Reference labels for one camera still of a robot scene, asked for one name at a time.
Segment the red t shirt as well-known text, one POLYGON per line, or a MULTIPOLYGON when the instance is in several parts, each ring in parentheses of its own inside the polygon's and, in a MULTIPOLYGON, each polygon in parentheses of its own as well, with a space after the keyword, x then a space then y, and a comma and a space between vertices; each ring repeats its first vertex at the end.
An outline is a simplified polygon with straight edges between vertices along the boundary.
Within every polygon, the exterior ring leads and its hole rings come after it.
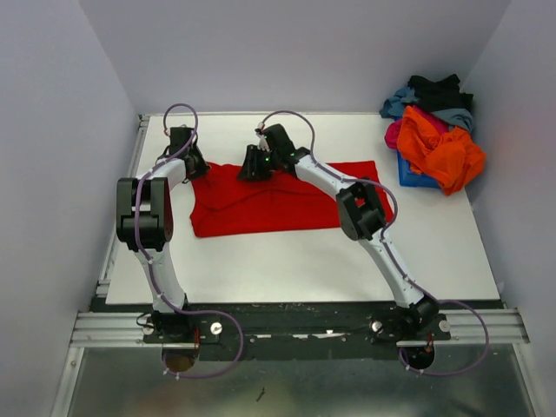
POLYGON ((335 199, 289 174, 243 182, 237 179, 237 165, 209 166, 206 175, 193 181, 190 220, 199 238, 340 226, 335 199))

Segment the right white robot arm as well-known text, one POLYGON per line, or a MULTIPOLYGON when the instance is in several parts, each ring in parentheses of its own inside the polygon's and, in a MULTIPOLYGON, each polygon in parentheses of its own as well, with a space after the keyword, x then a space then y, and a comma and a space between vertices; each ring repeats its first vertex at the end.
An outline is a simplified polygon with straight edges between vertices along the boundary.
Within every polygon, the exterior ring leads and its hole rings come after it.
POLYGON ((298 181, 316 187, 335 201, 344 235, 357 242, 370 255, 389 286, 396 309, 389 323, 379 319, 373 331, 385 330, 401 339, 421 339, 431 330, 439 313, 438 303, 412 279, 387 236, 391 222, 378 194, 380 185, 368 178, 356 178, 316 160, 313 151, 295 147, 280 124, 255 129, 256 145, 247 146, 237 178, 241 181, 269 180, 281 171, 298 181))

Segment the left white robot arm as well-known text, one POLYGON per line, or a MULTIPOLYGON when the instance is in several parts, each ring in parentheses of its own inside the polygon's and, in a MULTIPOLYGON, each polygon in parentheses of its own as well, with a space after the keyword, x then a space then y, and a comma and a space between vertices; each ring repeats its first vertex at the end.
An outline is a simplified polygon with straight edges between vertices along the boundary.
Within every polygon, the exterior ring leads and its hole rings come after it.
POLYGON ((169 251, 174 234, 170 193, 209 171, 194 129, 169 129, 169 146, 144 175, 116 184, 116 237, 134 253, 147 278, 152 312, 142 325, 146 342, 189 343, 199 336, 197 321, 181 314, 188 308, 169 251))

